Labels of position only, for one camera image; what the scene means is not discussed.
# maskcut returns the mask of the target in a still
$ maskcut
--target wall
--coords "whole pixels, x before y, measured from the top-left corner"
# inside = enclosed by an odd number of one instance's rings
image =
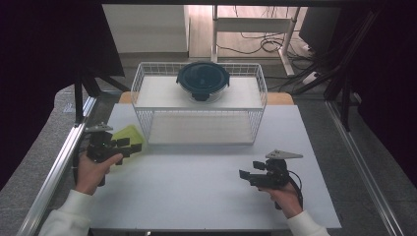
[[[188,51],[188,6],[104,4],[103,10],[119,53]]]

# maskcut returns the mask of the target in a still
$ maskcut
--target aluminum rail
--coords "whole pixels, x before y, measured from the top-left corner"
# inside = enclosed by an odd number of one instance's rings
[[[61,176],[67,167],[69,160],[71,159],[71,154],[77,145],[79,138],[81,137],[83,130],[85,128],[87,119],[91,114],[91,111],[96,103],[96,98],[89,97],[84,105],[84,116],[85,118],[78,127],[73,127],[70,131],[70,134],[67,137],[64,145],[56,157],[54,164],[52,165],[51,170],[49,171],[48,176],[46,177],[45,182],[36,196],[30,210],[21,225],[21,228],[18,231],[19,236],[28,236],[33,235],[36,232],[36,229],[39,225],[39,222],[42,220],[43,214],[56,190],[56,187],[61,180]]]
[[[343,141],[346,144],[346,147],[348,148],[350,155],[352,156],[352,159],[359,171],[359,174],[362,177],[365,187],[367,188],[371,196],[371,199],[374,202],[377,211],[379,212],[381,219],[383,220],[384,225],[387,228],[389,235],[404,235],[404,233],[401,230],[401,227],[398,224],[396,216],[389,205],[389,202],[387,201],[386,197],[384,196],[383,192],[378,186],[377,181],[371,173],[371,170],[368,168],[364,156],[362,155],[359,148],[356,146],[356,143],[351,134],[345,131],[342,123],[338,119],[338,117],[340,117],[340,114],[334,101],[326,101],[326,106],[328,107],[334,124],[336,125],[337,130],[342,136]]]

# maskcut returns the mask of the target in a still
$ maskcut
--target hand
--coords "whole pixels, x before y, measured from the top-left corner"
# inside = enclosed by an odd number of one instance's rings
[[[110,166],[123,158],[121,153],[115,154],[101,163],[95,163],[83,152],[78,167],[78,183],[76,191],[93,195],[101,179],[110,171]]]
[[[298,202],[297,192],[291,183],[288,183],[279,190],[267,188],[258,189],[269,193],[270,199],[279,204],[282,208],[282,212],[287,218],[292,218],[303,211],[300,203]]]

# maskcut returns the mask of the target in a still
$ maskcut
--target white tabletop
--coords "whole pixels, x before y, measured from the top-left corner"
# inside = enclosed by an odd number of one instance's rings
[[[131,104],[116,104],[108,125],[114,131],[139,125]],[[269,195],[239,178],[239,169],[262,173],[274,149],[304,155],[288,159],[303,182],[304,209],[327,228],[339,228],[322,172],[298,107],[267,106],[252,146],[147,146],[113,166],[95,193],[92,228],[150,231],[278,230],[287,228]]]

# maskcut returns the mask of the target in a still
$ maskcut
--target wire basket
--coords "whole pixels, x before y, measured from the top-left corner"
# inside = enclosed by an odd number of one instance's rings
[[[230,87],[211,102],[191,99],[176,84],[186,63],[139,65],[132,104],[149,144],[251,145],[267,105],[267,86],[259,64],[218,63]]]

